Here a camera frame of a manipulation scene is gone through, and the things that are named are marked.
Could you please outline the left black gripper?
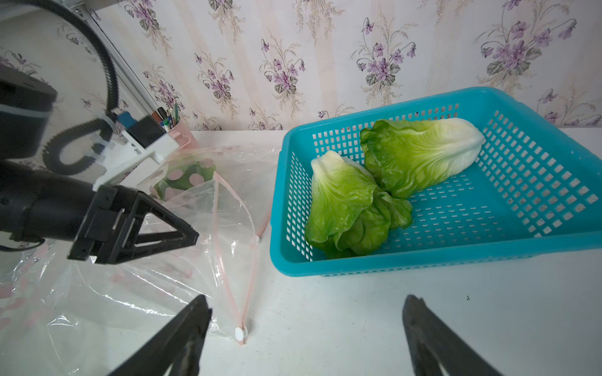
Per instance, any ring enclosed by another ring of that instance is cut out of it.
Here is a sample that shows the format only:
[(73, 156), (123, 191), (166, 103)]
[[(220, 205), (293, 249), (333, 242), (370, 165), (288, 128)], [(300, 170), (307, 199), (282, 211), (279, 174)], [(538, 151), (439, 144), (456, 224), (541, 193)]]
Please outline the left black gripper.
[[(147, 215), (172, 228), (141, 233)], [(123, 186), (101, 186), (76, 233), (68, 259), (116, 265), (196, 245), (198, 232), (147, 194)]]

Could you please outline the chinese cabbage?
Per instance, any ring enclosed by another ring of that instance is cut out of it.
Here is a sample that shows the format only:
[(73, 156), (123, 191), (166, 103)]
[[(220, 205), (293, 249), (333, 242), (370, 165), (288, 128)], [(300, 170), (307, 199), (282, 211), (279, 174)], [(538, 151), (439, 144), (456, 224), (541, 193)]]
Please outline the chinese cabbage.
[(483, 133), (453, 117), (435, 121), (378, 120), (361, 131), (365, 168), (396, 198), (443, 183), (470, 167), (481, 152)]
[(189, 189), (213, 179), (216, 163), (211, 158), (169, 167), (167, 174), (150, 186), (150, 195), (160, 201), (170, 201)]
[(311, 162), (305, 238), (329, 259), (371, 255), (412, 224), (412, 204), (381, 189), (363, 166), (335, 151)]

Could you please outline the teal plastic basket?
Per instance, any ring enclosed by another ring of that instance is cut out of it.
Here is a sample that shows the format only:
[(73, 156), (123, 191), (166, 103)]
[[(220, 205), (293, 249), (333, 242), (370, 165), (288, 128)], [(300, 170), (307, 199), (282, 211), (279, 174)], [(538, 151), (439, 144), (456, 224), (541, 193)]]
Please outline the teal plastic basket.
[[(334, 150), (362, 162), (380, 119), (462, 118), (484, 133), (475, 163), (412, 199), (413, 223), (379, 251), (327, 259), (306, 242), (310, 163)], [(334, 117), (289, 131), (277, 165), (270, 255), (290, 277), (526, 259), (601, 246), (600, 159), (502, 91), (474, 87)]]

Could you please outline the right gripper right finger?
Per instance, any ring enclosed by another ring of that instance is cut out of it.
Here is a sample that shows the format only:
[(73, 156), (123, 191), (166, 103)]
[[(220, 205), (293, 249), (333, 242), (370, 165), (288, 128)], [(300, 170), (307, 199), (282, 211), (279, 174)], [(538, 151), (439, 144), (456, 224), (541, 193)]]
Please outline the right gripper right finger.
[(414, 374), (499, 374), (431, 311), (423, 299), (408, 295), (402, 320)]

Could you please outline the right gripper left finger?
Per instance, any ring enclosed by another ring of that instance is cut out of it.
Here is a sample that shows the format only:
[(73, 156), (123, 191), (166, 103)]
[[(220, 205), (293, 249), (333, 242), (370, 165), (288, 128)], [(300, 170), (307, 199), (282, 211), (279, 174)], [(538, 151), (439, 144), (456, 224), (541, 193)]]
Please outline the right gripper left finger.
[(194, 298), (113, 375), (198, 375), (213, 310), (204, 295)]

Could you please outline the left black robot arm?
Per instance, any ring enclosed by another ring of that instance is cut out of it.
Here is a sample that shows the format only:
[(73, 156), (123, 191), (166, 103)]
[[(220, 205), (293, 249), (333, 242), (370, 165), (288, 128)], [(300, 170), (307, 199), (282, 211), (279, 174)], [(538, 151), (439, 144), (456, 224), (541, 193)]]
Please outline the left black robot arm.
[(1, 229), (15, 251), (69, 241), (69, 259), (114, 265), (195, 245), (198, 233), (185, 220), (116, 182), (147, 159), (165, 161), (178, 142), (152, 116), (136, 120), (119, 111), (114, 61), (89, 25), (55, 1), (33, 6), (70, 24), (96, 50), (107, 100), (94, 119), (44, 142), (56, 90), (2, 66)]

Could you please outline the zip-top bag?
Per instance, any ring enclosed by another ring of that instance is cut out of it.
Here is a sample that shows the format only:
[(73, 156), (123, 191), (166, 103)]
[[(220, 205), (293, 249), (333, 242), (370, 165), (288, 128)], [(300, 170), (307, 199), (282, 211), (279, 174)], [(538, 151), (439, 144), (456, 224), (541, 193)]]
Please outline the zip-top bag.
[(232, 186), (250, 187), (253, 180), (267, 183), (275, 179), (279, 149), (266, 145), (208, 147), (177, 151), (152, 174), (137, 185), (150, 194), (150, 186), (166, 176), (169, 167), (211, 158), (216, 163), (215, 174), (225, 178)]
[(106, 374), (117, 334), (157, 330), (199, 295), (209, 332), (244, 343), (274, 183), (272, 170), (226, 169), (169, 200), (199, 234), (178, 251), (117, 266), (71, 261), (61, 241), (2, 254), (1, 373)]

